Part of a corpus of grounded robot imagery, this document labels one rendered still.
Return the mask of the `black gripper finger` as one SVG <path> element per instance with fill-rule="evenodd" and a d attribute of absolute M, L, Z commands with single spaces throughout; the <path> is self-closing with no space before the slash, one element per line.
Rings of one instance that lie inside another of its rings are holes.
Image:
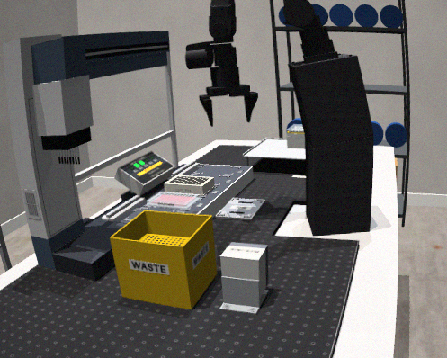
<path fill-rule="evenodd" d="M 257 99 L 258 99 L 258 95 L 244 96 L 247 122 L 250 122 L 252 111 L 255 107 L 255 103 L 256 103 Z M 248 107 L 248 104 L 249 104 L 249 107 Z"/>
<path fill-rule="evenodd" d="M 208 115 L 208 118 L 209 118 L 209 121 L 210 121 L 210 126 L 213 127 L 212 100 L 211 99 L 201 99 L 200 98 L 200 102 L 201 102 L 205 112 Z M 206 109 L 205 109 L 205 107 L 206 107 Z"/>

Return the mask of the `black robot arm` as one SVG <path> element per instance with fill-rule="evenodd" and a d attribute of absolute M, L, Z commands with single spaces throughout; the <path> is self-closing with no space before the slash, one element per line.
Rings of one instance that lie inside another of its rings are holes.
<path fill-rule="evenodd" d="M 338 58 L 333 41 L 329 39 L 327 28 L 322 28 L 319 15 L 314 15 L 314 12 L 315 10 L 308 0 L 286 0 L 283 7 L 283 15 L 285 20 L 288 21 L 283 23 L 305 30 L 299 32 L 305 64 Z M 211 0 L 209 32 L 213 41 L 186 46 L 185 62 L 187 68 L 207 68 L 211 67 L 213 62 L 215 62 L 215 66 L 226 67 L 226 69 L 237 65 L 236 47 L 229 43 L 234 42 L 233 36 L 236 30 L 235 0 Z M 216 87 L 215 67 L 210 69 L 210 78 L 212 86 Z"/>

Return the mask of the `yellow waste bin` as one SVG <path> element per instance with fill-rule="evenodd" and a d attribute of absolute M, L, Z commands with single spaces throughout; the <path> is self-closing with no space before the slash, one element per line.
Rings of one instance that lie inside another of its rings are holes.
<path fill-rule="evenodd" d="M 146 234 L 189 239 L 137 241 Z M 192 309 L 217 275 L 211 215 L 144 210 L 110 240 L 124 298 Z"/>

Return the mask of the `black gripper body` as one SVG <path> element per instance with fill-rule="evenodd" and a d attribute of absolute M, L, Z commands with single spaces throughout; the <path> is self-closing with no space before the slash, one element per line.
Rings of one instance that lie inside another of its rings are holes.
<path fill-rule="evenodd" d="M 229 94 L 230 97 L 258 95 L 256 92 L 250 92 L 250 85 L 238 86 L 237 65 L 231 66 L 230 69 L 226 69 L 226 67 L 215 67 L 215 75 L 216 87 L 206 87 L 207 94 L 199 95 L 199 98 L 210 99 L 210 97 L 227 94 Z M 210 94 L 208 90 L 210 91 Z"/>

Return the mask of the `white well plate with pink wells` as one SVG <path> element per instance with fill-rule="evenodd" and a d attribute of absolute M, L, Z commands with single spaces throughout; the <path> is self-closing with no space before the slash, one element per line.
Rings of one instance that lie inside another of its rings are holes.
<path fill-rule="evenodd" d="M 199 194 L 160 192 L 147 200 L 147 206 L 188 210 L 200 199 Z"/>

